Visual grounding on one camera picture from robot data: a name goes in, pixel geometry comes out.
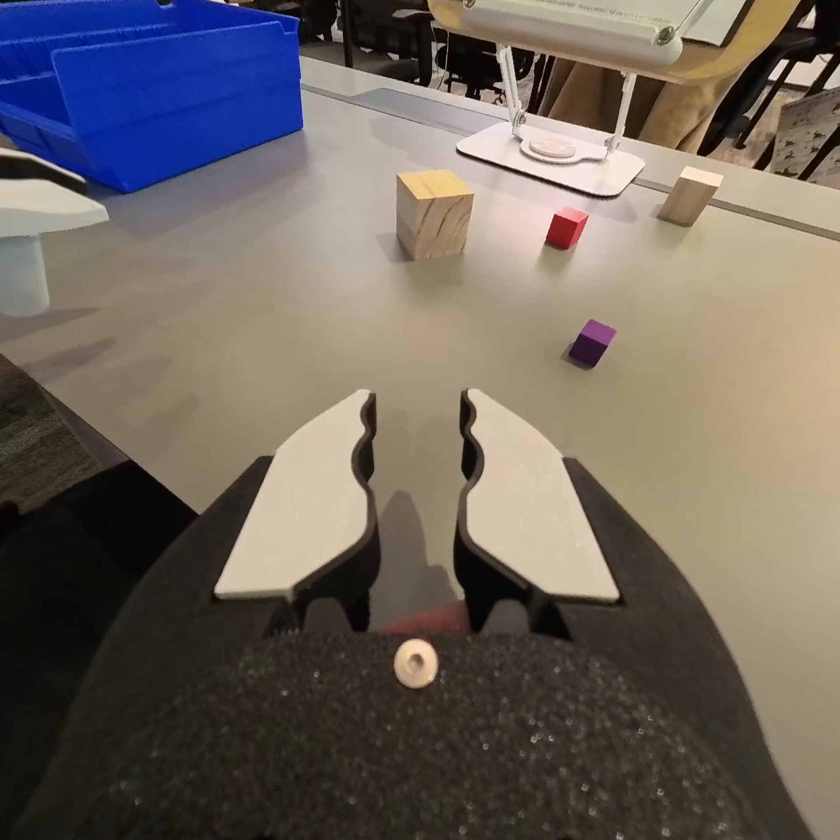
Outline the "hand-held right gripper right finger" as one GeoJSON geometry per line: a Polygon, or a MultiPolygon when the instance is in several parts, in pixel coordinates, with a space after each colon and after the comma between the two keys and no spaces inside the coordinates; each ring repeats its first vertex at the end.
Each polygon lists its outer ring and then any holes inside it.
{"type": "Polygon", "coordinates": [[[621,593],[560,450],[478,388],[460,394],[465,484],[456,515],[456,579],[472,629],[499,602],[531,630],[562,634],[559,604],[618,606],[621,593]]]}

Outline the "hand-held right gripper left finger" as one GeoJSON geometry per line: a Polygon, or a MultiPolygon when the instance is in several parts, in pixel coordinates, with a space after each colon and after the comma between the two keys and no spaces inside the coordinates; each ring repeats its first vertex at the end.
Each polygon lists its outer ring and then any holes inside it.
{"type": "Polygon", "coordinates": [[[299,621],[334,600],[352,629],[368,629],[382,565],[375,433],[376,397],[360,388],[278,447],[213,588],[218,600],[283,601],[299,621]]]}

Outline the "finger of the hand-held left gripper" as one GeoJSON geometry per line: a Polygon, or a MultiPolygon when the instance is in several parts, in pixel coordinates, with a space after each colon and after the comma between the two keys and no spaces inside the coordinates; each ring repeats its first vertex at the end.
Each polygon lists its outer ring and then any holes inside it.
{"type": "Polygon", "coordinates": [[[108,220],[104,205],[62,186],[2,187],[1,313],[34,317],[49,308],[43,234],[108,220]]]}
{"type": "Polygon", "coordinates": [[[17,148],[1,135],[1,180],[52,182],[74,193],[86,193],[86,180],[57,164],[17,148]]]}

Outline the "small purple cube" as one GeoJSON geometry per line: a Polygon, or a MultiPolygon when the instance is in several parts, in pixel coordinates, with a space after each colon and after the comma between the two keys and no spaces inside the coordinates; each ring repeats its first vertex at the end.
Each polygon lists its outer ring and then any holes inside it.
{"type": "Polygon", "coordinates": [[[600,321],[589,319],[568,349],[568,358],[585,368],[598,365],[616,336],[616,330],[600,321]]]}

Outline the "small red cube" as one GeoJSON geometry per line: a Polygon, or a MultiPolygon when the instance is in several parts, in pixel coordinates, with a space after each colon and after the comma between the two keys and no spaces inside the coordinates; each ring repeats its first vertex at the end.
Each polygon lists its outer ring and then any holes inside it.
{"type": "Polygon", "coordinates": [[[544,244],[561,250],[571,249],[580,240],[589,217],[588,213],[572,206],[561,208],[553,215],[544,244]]]}

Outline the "large ring-grained wooden cube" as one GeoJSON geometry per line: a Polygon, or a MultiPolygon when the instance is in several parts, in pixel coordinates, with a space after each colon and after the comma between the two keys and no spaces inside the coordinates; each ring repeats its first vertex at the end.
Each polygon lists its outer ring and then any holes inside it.
{"type": "Polygon", "coordinates": [[[465,253],[475,195],[450,170],[409,171],[395,178],[395,234],[414,260],[465,253]]]}

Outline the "smaller straight-grained wooden cube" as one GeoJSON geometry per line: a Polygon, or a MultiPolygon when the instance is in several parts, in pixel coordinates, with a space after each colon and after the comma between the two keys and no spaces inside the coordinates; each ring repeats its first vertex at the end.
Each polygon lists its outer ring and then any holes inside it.
{"type": "Polygon", "coordinates": [[[680,226],[692,227],[723,182],[724,176],[694,166],[686,166],[679,174],[657,219],[680,226]]]}

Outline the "blue plastic bin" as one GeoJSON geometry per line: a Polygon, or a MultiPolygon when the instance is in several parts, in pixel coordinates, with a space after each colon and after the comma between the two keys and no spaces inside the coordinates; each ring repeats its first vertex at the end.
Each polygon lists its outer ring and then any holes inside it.
{"type": "Polygon", "coordinates": [[[139,191],[302,130],[298,27],[221,2],[2,3],[2,135],[139,191]]]}

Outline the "white document stand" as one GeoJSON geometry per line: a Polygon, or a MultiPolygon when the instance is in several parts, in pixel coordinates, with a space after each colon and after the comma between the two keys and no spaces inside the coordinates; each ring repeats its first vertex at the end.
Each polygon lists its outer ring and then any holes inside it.
{"type": "Polygon", "coordinates": [[[508,120],[462,139],[457,152],[588,196],[619,196],[644,168],[641,158],[618,150],[639,69],[673,65],[683,50],[684,31],[707,6],[693,1],[462,2],[456,22],[445,26],[496,44],[508,120]],[[576,140],[527,125],[512,47],[539,43],[557,54],[601,57],[618,65],[622,98],[615,129],[606,140],[576,140]]]}

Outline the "white patterned cloth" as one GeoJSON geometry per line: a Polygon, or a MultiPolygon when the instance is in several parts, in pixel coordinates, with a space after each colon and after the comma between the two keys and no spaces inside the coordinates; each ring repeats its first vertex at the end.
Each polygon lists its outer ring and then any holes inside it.
{"type": "Polygon", "coordinates": [[[769,172],[799,179],[839,124],[839,87],[782,106],[769,172]]]}

